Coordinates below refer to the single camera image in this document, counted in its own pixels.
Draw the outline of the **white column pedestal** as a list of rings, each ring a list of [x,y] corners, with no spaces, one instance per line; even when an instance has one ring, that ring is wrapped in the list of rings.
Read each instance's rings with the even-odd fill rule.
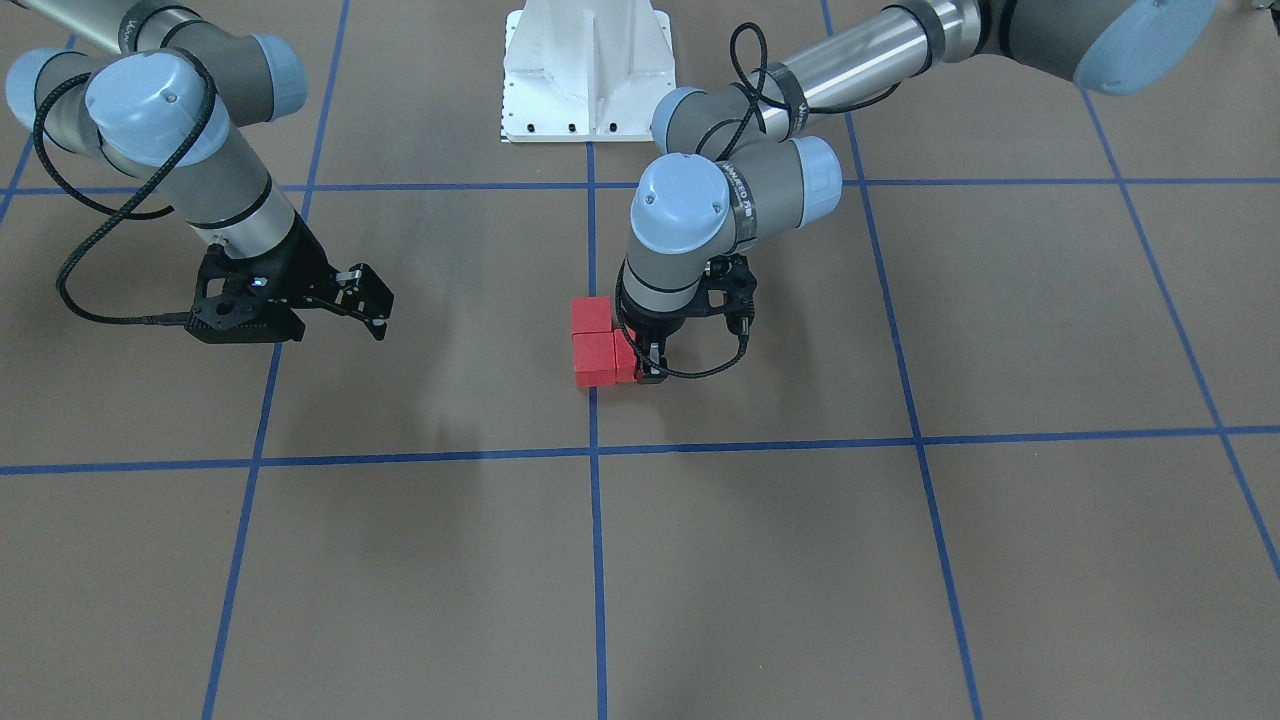
[[[649,142],[676,86],[669,15],[649,1],[526,1],[504,22],[508,143]]]

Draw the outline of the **red cube block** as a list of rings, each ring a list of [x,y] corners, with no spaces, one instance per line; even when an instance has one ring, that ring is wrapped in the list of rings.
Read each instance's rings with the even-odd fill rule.
[[[579,388],[598,388],[617,383],[614,333],[572,334],[573,379]]]
[[[579,334],[607,334],[614,329],[614,310],[611,296],[575,297],[570,302],[570,332]]]
[[[614,329],[613,332],[613,350],[614,350],[614,383],[616,384],[636,384],[637,383],[637,355],[632,345],[627,341],[626,334],[621,329]]]

